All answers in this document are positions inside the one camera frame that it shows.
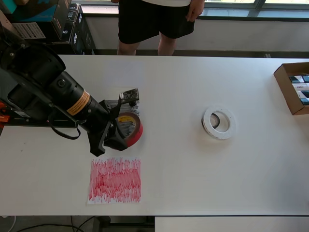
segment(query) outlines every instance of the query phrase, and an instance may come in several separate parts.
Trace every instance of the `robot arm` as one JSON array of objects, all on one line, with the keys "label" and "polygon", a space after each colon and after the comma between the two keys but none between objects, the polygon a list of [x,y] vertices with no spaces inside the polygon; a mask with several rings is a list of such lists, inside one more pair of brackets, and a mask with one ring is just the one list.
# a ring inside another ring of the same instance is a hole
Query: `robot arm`
[{"label": "robot arm", "polygon": [[[103,144],[120,151],[127,148],[117,118],[121,104],[138,100],[137,89],[122,94],[118,105],[110,108],[64,71],[65,64],[52,50],[0,29],[0,101],[33,120],[48,122],[53,131],[68,139],[79,137],[80,125],[88,133],[90,152],[95,156],[105,153]],[[71,120],[79,135],[58,131],[55,118]]]}]

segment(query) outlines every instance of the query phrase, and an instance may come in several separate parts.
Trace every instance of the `black shorts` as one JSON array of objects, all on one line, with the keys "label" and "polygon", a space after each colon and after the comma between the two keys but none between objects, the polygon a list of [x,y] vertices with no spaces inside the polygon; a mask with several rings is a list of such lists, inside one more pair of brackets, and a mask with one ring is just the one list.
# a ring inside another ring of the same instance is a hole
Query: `black shorts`
[{"label": "black shorts", "polygon": [[119,40],[134,44],[161,32],[177,39],[194,30],[194,22],[187,22],[189,6],[170,7],[144,2],[142,0],[120,0]]}]

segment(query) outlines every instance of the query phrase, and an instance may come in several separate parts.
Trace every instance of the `window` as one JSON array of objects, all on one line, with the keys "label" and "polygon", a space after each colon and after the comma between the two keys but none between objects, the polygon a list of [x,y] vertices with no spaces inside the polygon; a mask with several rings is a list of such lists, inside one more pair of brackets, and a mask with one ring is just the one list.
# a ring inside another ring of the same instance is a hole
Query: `window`
[{"label": "window", "polygon": [[309,0],[266,0],[265,3],[277,3],[277,4],[309,4]]},{"label": "window", "polygon": [[254,3],[254,0],[205,0],[205,2],[222,2],[222,3]]},{"label": "window", "polygon": [[[81,4],[102,4],[115,5],[111,0],[72,0]],[[225,9],[248,9],[250,11],[260,10],[309,10],[309,0],[204,0],[205,8],[225,8]]]}]

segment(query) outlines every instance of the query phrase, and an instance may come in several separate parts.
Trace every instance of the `white paper with red scribbles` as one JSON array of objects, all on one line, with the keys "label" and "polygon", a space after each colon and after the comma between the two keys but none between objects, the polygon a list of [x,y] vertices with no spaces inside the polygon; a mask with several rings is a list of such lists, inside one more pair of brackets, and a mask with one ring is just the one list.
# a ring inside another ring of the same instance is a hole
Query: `white paper with red scribbles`
[{"label": "white paper with red scribbles", "polygon": [[88,204],[139,203],[139,158],[95,158],[91,162]]}]

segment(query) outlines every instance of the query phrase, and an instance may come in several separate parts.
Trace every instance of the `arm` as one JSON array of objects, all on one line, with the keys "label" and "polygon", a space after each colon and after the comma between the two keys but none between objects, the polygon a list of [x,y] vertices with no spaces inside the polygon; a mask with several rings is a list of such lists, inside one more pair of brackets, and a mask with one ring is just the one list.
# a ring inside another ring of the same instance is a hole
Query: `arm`
[{"label": "arm", "polygon": [[194,22],[196,18],[203,12],[204,0],[191,0],[188,15],[186,16],[188,22]]}]

